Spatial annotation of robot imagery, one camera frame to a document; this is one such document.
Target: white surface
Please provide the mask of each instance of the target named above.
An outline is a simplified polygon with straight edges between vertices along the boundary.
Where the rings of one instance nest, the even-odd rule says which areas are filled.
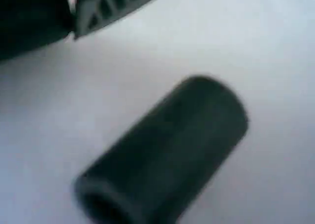
[[[157,0],[0,67],[0,223],[88,224],[71,183],[184,77],[229,84],[246,139],[180,221],[315,222],[315,0]]]

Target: grille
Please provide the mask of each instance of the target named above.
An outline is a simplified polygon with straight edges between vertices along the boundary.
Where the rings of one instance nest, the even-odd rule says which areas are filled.
[[[99,30],[150,0],[77,0],[76,38]]]

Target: rubber cap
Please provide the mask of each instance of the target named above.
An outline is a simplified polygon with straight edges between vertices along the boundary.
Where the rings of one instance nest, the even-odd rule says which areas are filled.
[[[68,0],[0,0],[0,60],[63,39],[72,29]]]
[[[75,183],[97,224],[174,224],[245,135],[247,115],[222,84],[180,84]]]

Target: cylinder opening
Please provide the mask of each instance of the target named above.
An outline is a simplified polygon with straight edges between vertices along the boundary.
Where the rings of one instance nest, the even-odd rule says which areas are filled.
[[[98,193],[87,193],[82,202],[90,217],[97,224],[132,224],[128,215],[118,204]]]

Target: black cylinder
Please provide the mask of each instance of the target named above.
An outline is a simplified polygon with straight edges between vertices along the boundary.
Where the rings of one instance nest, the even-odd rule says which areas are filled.
[[[0,60],[67,37],[72,19],[68,0],[0,0]]]
[[[98,224],[173,224],[247,126],[229,89],[192,77],[79,177],[76,196]]]

